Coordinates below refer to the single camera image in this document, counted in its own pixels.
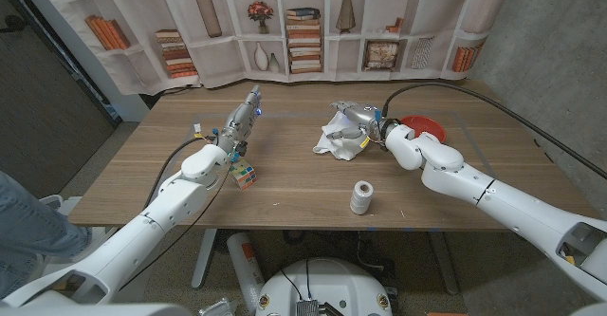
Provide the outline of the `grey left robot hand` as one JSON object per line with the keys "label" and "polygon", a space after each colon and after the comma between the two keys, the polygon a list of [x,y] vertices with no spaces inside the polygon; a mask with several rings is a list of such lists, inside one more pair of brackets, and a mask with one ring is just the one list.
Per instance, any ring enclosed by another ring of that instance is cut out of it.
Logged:
{"label": "grey left robot hand", "polygon": [[230,154],[241,142],[246,141],[257,117],[262,114],[261,100],[260,86],[256,84],[245,101],[229,114],[215,145]]}

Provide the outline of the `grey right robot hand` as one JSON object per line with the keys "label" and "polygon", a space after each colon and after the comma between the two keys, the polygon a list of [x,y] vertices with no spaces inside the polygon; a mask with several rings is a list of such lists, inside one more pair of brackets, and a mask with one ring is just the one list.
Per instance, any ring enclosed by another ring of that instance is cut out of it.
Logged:
{"label": "grey right robot hand", "polygon": [[385,150],[385,141],[379,134],[380,122],[377,120],[377,113],[380,111],[376,107],[349,101],[332,102],[331,106],[341,112],[351,125],[329,133],[327,135],[329,139],[365,140],[369,137],[371,142]]}

